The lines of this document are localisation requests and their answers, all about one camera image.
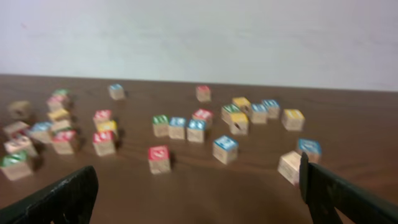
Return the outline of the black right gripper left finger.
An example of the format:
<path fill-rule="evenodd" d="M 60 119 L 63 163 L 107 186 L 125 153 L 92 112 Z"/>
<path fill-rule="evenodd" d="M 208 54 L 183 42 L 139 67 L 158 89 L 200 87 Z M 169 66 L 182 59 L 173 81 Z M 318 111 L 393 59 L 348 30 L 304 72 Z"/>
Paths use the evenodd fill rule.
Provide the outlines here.
<path fill-rule="evenodd" d="M 1 209 L 1 223 L 89 223 L 98 189 L 94 167 L 82 167 Z"/>

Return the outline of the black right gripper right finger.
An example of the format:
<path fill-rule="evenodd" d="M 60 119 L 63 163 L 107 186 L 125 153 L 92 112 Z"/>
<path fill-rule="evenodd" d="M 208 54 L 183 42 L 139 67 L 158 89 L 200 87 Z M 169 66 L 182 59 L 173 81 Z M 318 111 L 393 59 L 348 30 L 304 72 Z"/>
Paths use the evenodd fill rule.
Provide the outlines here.
<path fill-rule="evenodd" d="M 341 223 L 340 211 L 354 223 L 397 224 L 396 205 L 310 162 L 306 153 L 300 159 L 299 186 L 314 223 Z"/>

